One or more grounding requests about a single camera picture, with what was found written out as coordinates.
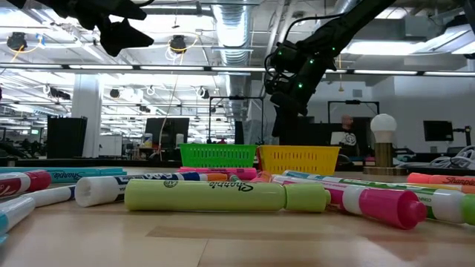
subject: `pink highlighter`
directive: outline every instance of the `pink highlighter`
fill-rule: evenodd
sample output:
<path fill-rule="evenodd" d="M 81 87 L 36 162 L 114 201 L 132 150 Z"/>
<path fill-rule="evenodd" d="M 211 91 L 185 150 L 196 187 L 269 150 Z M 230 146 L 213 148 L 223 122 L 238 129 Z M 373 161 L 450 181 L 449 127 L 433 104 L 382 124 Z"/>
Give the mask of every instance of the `pink highlighter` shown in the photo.
<path fill-rule="evenodd" d="M 405 230 L 416 227 L 425 220 L 427 213 L 425 205 L 411 191 L 366 188 L 360 185 L 282 176 L 274 176 L 273 182 L 284 185 L 318 182 L 330 192 L 331 206 L 352 214 L 372 217 Z"/>
<path fill-rule="evenodd" d="M 194 171 L 199 174 L 234 174 L 242 181 L 250 181 L 254 179 L 258 172 L 255 168 L 193 168 L 193 167 L 181 167 L 178 172 Z"/>

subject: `white light bulb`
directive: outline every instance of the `white light bulb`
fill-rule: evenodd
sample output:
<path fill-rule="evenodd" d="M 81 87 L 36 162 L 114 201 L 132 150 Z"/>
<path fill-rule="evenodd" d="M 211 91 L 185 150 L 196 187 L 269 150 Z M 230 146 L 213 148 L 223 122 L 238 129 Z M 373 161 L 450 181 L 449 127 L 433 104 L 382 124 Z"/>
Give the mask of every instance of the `white light bulb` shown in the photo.
<path fill-rule="evenodd" d="M 379 114 L 371 120 L 371 131 L 374 133 L 377 143 L 393 142 L 397 127 L 396 120 L 387 114 Z"/>

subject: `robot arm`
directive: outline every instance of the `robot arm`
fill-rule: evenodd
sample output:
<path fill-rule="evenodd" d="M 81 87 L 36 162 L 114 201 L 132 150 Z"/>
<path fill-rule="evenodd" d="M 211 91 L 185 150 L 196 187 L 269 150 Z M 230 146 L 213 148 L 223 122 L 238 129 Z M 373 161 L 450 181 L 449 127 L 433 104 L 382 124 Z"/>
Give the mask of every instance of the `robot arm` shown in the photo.
<path fill-rule="evenodd" d="M 272 78 L 265 81 L 271 102 L 278 106 L 273 136 L 279 136 L 282 127 L 294 126 L 298 114 L 307 115 L 307 103 L 321 78 L 327 69 L 336 70 L 334 58 L 360 29 L 394 2 L 363 0 L 305 40 L 277 43 L 275 52 L 268 56 L 275 73 L 270 73 Z M 284 72 L 294 75 L 286 76 Z"/>

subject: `column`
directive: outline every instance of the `column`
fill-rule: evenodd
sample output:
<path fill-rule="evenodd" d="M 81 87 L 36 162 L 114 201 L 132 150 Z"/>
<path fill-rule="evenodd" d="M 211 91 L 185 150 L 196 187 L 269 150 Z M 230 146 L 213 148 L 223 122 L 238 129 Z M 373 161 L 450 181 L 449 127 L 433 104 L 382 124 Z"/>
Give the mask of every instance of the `column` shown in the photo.
<path fill-rule="evenodd" d="M 100 76 L 94 74 L 76 74 L 73 91 L 71 116 L 88 118 L 84 141 L 84 157 L 99 156 L 99 134 L 101 130 L 103 86 Z"/>

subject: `table surface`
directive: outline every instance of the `table surface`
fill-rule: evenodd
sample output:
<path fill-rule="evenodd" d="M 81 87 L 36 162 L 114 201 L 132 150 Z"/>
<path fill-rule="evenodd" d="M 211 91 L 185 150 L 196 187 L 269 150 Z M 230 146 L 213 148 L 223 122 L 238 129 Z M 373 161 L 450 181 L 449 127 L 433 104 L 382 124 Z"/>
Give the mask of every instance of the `table surface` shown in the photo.
<path fill-rule="evenodd" d="M 170 171 L 126 168 L 130 174 Z M 382 182 L 404 177 L 337 173 Z M 0 266 L 474 266 L 475 227 L 436 221 L 403 231 L 323 214 L 129 212 L 123 203 L 37 208 L 0 248 Z"/>

